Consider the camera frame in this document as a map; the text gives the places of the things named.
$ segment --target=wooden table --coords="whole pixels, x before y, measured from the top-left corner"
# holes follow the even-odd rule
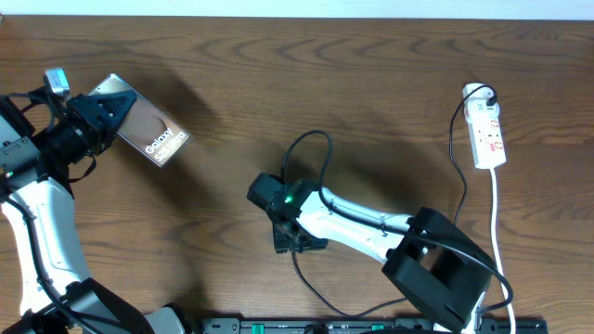
[[[462,191],[447,128],[468,82],[499,92],[508,162],[497,169],[499,240],[518,316],[550,333],[594,327],[594,25],[585,22],[364,19],[8,17],[0,92],[63,67],[72,92],[115,72],[192,140],[164,169],[123,141],[73,186],[95,279],[142,312],[178,302],[196,316],[333,315],[276,255],[265,213],[246,200],[285,149],[329,131],[327,186],[385,211],[449,217]],[[46,111],[31,111],[43,124]],[[290,177],[316,177],[321,138],[295,151]],[[455,154],[469,197],[459,226],[491,252],[488,172],[472,165],[467,125]],[[72,167],[82,173],[86,163]],[[0,328],[19,319],[19,261],[0,221]],[[331,242],[299,257],[346,312],[401,296],[374,260]],[[501,298],[496,281],[488,301]],[[377,316],[415,312],[407,302]],[[495,315],[505,317],[505,310]]]

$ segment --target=black cable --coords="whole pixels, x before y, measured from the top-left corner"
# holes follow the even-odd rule
[[[326,173],[326,167],[328,167],[328,163],[330,161],[330,157],[332,155],[332,138],[330,137],[329,134],[327,134],[324,131],[321,130],[312,130],[309,131],[303,135],[301,135],[299,138],[297,138],[289,147],[289,149],[287,149],[287,153],[285,153],[285,157],[282,160],[282,165],[280,167],[280,179],[284,182],[285,180],[285,168],[287,167],[287,161],[289,160],[289,156],[291,155],[291,152],[293,151],[293,149],[295,148],[295,146],[297,144],[299,144],[300,141],[302,141],[304,138],[306,138],[309,135],[324,135],[327,139],[328,139],[328,155],[326,156],[326,160],[324,161],[324,165],[322,165],[322,170],[320,172],[320,180],[319,180],[319,186],[320,186],[320,190],[321,190],[321,185],[322,185],[322,181],[324,180],[324,174]],[[329,307],[330,310],[334,311],[337,315],[340,316],[344,316],[344,317],[349,317],[349,318],[358,318],[358,317],[362,317],[365,315],[369,315],[375,311],[380,310],[381,308],[384,308],[386,306],[390,306],[390,305],[394,305],[397,304],[399,302],[405,302],[407,299],[406,298],[401,298],[401,299],[397,299],[397,300],[393,300],[393,301],[389,301],[389,302],[385,302],[385,303],[381,303],[375,307],[372,307],[368,310],[366,310],[365,312],[362,312],[358,315],[349,315],[339,309],[337,309],[336,307],[334,307],[331,303],[329,303],[319,292],[317,292],[316,289],[314,289],[314,287],[312,287],[311,284],[309,284],[309,282],[307,281],[307,279],[305,279],[305,277],[303,276],[301,270],[299,269],[299,265],[297,264],[297,257],[295,255],[295,252],[293,252],[291,254],[291,258],[293,261],[293,267],[295,268],[295,273],[297,273],[297,277],[299,277],[299,279],[301,279],[301,281],[305,284],[305,286],[312,291],[316,297],[318,297],[324,304],[326,304],[326,306]]]
[[[476,92],[478,89],[481,89],[481,88],[483,88],[483,87],[481,86],[481,87],[475,89],[470,94],[468,94],[468,96],[470,96],[471,94],[473,94],[474,92]],[[288,160],[289,154],[291,154],[291,151],[293,150],[293,148],[295,147],[295,145],[297,143],[299,143],[299,141],[301,141],[306,136],[312,135],[312,134],[321,134],[321,135],[324,135],[328,139],[328,155],[326,156],[326,160],[324,161],[324,164],[322,165],[322,170],[321,170],[320,176],[319,176],[319,184],[318,184],[319,189],[318,189],[318,192],[317,193],[318,193],[319,198],[322,201],[322,203],[331,212],[335,212],[335,213],[339,214],[340,216],[342,216],[342,217],[344,217],[346,219],[349,219],[351,221],[354,221],[356,223],[360,223],[361,225],[373,227],[373,228],[376,228],[376,229],[379,229],[379,230],[382,230],[382,231],[385,231],[385,232],[395,233],[395,234],[401,235],[403,237],[413,238],[415,240],[421,241],[421,242],[426,243],[426,244],[430,244],[430,245],[433,245],[433,246],[436,246],[436,247],[441,247],[444,250],[453,251],[456,254],[460,255],[461,257],[464,257],[465,259],[467,259],[467,260],[469,260],[469,261],[477,264],[478,266],[480,266],[484,270],[488,271],[491,275],[495,276],[499,280],[499,282],[501,282],[501,284],[503,284],[505,286],[505,288],[508,290],[509,295],[508,295],[508,298],[505,301],[503,301],[503,302],[498,302],[496,304],[493,304],[493,305],[490,305],[490,306],[486,306],[486,307],[480,307],[479,310],[478,310],[479,313],[483,314],[483,313],[486,313],[486,312],[489,312],[489,311],[493,311],[493,310],[496,310],[496,309],[505,307],[509,303],[511,303],[511,301],[513,300],[513,290],[511,288],[510,282],[503,275],[501,275],[496,269],[493,269],[491,266],[489,266],[488,264],[486,264],[486,263],[484,263],[484,262],[476,259],[472,255],[470,255],[470,254],[468,254],[468,253],[466,253],[466,252],[464,252],[462,250],[459,250],[459,249],[457,249],[455,247],[449,246],[449,245],[447,245],[447,244],[445,244],[443,242],[439,242],[439,241],[433,240],[431,238],[420,236],[420,235],[417,235],[417,234],[414,234],[414,233],[411,233],[411,232],[408,232],[408,231],[403,231],[403,230],[400,230],[400,229],[397,229],[397,228],[393,228],[393,227],[390,227],[390,226],[386,226],[386,225],[375,225],[373,223],[367,222],[367,221],[365,221],[363,219],[360,219],[358,217],[355,217],[353,215],[350,215],[349,213],[341,212],[340,210],[336,209],[331,203],[329,203],[326,200],[326,198],[324,197],[324,194],[322,192],[323,181],[324,181],[324,173],[326,172],[326,168],[328,167],[329,160],[330,160],[331,153],[332,153],[332,138],[330,137],[329,134],[327,134],[327,133],[325,133],[323,131],[320,131],[320,130],[314,130],[314,131],[310,131],[308,133],[305,133],[305,134],[301,135],[299,138],[297,138],[297,140],[295,140],[295,142],[293,143],[293,145],[291,145],[289,147],[289,150],[287,151],[287,154],[285,154],[285,158],[283,159],[283,165],[281,166],[281,175],[284,175],[284,169],[286,167],[286,162]]]
[[[72,179],[68,179],[69,183],[75,183],[75,182],[79,182],[82,179],[86,178],[88,175],[90,175],[95,168],[97,167],[97,160],[95,159],[95,155],[93,154],[93,152],[88,151],[84,154],[86,157],[89,157],[91,159],[93,159],[93,162],[91,162],[91,164],[89,165],[89,167],[86,169],[86,171],[84,172],[83,176],[81,177],[76,177],[76,178],[72,178]]]
[[[305,284],[305,286],[310,291],[312,291],[316,295],[316,297],[318,297],[324,304],[326,304],[326,306],[328,306],[330,310],[334,311],[336,314],[338,314],[340,316],[344,316],[344,317],[348,317],[348,318],[359,318],[359,317],[363,317],[365,315],[371,314],[373,312],[376,312],[379,309],[384,308],[386,306],[394,305],[394,304],[397,304],[399,302],[405,302],[407,300],[406,298],[401,298],[401,299],[397,299],[397,300],[385,302],[385,303],[379,304],[378,306],[372,307],[372,308],[366,310],[365,312],[362,312],[362,313],[357,314],[357,315],[346,314],[345,312],[343,312],[343,311],[337,309],[336,307],[334,307],[324,297],[322,297],[322,295],[319,294],[319,292],[317,292],[316,289],[314,289],[314,287],[311,286],[311,284],[309,284],[309,282],[305,279],[305,277],[303,277],[303,274],[301,272],[301,269],[299,269],[299,265],[297,264],[297,257],[295,256],[295,252],[292,252],[291,253],[291,258],[293,260],[293,267],[295,268],[295,273],[297,273],[297,277],[299,277],[299,279],[301,279],[301,281]]]
[[[60,111],[58,110],[58,107],[56,106],[56,104],[54,103],[54,101],[52,100],[51,95],[49,94],[49,92],[45,92],[45,96],[47,97],[47,99],[43,99],[39,96],[36,95],[32,95],[29,93],[10,93],[10,94],[6,94],[5,96],[7,97],[20,97],[20,98],[29,98],[31,100],[31,104],[26,106],[25,108],[23,108],[20,112],[21,113],[25,113],[27,112],[29,109],[39,105],[39,104],[45,104],[47,105],[47,107],[49,108],[49,124],[47,125],[47,127],[45,128],[46,132],[51,131],[54,128],[54,123],[56,122],[56,114],[60,114]]]
[[[464,173],[462,172],[462,170],[459,168],[458,164],[456,163],[456,160],[454,159],[454,151],[453,151],[453,146],[454,146],[454,120],[456,119],[456,116],[458,115],[458,112],[460,111],[460,109],[462,108],[462,106],[464,105],[464,102],[466,102],[466,100],[472,96],[474,93],[476,93],[477,91],[483,89],[483,88],[489,88],[493,91],[493,96],[491,96],[488,101],[487,101],[487,106],[492,106],[497,102],[497,91],[491,87],[488,84],[482,84],[479,87],[477,87],[476,89],[472,90],[470,93],[468,93],[460,102],[460,104],[458,105],[458,107],[456,108],[456,111],[454,111],[454,115],[452,115],[452,120],[449,123],[449,159],[450,161],[452,161],[452,164],[454,165],[454,168],[456,168],[456,171],[458,171],[458,174],[460,175],[460,178],[462,179],[462,183],[464,184],[464,192],[462,193],[462,199],[460,199],[460,204],[458,205],[458,209],[456,210],[456,215],[454,216],[454,225],[458,223],[458,218],[460,216],[460,212],[462,211],[462,207],[464,206],[464,202],[466,201],[466,195],[468,195],[468,183],[466,182],[466,177],[464,177]]]
[[[31,246],[33,267],[35,268],[35,273],[37,274],[37,283],[39,283],[39,285],[42,287],[49,300],[54,304],[54,306],[56,306],[57,309],[59,309],[66,317],[68,317],[70,321],[80,326],[82,329],[88,331],[91,334],[101,334],[99,330],[97,330],[89,323],[84,321],[69,307],[65,306],[50,290],[49,282],[47,281],[47,278],[45,278],[45,275],[43,274],[43,269],[41,267],[41,264],[39,263],[39,250],[37,248],[37,244],[35,243],[35,234],[33,231],[32,217],[20,204],[10,199],[9,197],[3,197],[2,200],[13,206],[22,214],[22,219],[25,222],[25,225],[27,226],[27,233],[29,235],[29,245]]]

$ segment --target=silver connector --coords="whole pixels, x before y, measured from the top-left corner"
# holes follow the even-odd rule
[[[63,69],[45,70],[45,76],[52,87],[52,92],[57,96],[62,96],[65,100],[71,98],[71,87],[66,80],[66,73]]]

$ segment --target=white cable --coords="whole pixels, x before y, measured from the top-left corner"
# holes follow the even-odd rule
[[[493,243],[493,254],[495,255],[495,263],[497,264],[498,272],[503,275],[503,266],[501,265],[501,256],[499,255],[499,246],[497,244],[497,178],[495,176],[495,168],[490,168],[491,184],[493,189],[493,210],[491,211],[491,242]],[[502,284],[503,297],[508,298],[508,290]],[[510,314],[510,334],[516,334],[516,316],[513,313],[511,302],[508,304],[508,313]]]

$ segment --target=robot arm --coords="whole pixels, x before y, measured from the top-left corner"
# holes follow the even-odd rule
[[[61,184],[53,178],[31,182],[10,194],[10,198],[28,208],[34,219],[40,260],[46,276],[53,281],[51,287],[56,295],[65,295],[70,283],[82,282],[91,276],[74,225],[74,200]],[[23,282],[20,314],[39,312],[51,301],[37,282],[27,226],[12,205],[3,203],[2,212],[12,226],[19,251]]]
[[[248,199],[271,219],[277,252],[321,250],[327,239],[339,241],[382,263],[388,279],[444,330],[474,333],[480,321],[477,308],[495,268],[484,251],[431,209],[422,208],[415,216],[378,212],[324,187],[322,200],[318,191],[312,180],[285,185],[267,173],[256,177]],[[431,268],[426,268],[422,259],[436,249],[420,242],[423,239],[452,247],[442,249]]]
[[[378,212],[355,204],[332,194],[323,187],[324,197],[343,212],[370,222],[372,225],[385,225],[407,230],[408,214]],[[403,237],[395,233],[382,232],[367,225],[361,225],[333,213],[320,200],[317,191],[311,193],[301,207],[302,213],[297,218],[299,225],[316,238],[338,241],[346,246],[361,251],[384,264],[388,260],[388,251],[397,247]]]
[[[46,72],[44,87],[11,95],[47,104],[59,119],[37,135],[11,96],[0,96],[0,202],[23,278],[23,317],[3,333],[64,333],[75,320],[68,314],[102,333],[188,333],[174,305],[143,316],[91,278],[74,224],[69,165],[110,147],[136,94],[79,95],[64,108],[69,94],[63,70],[56,69]]]

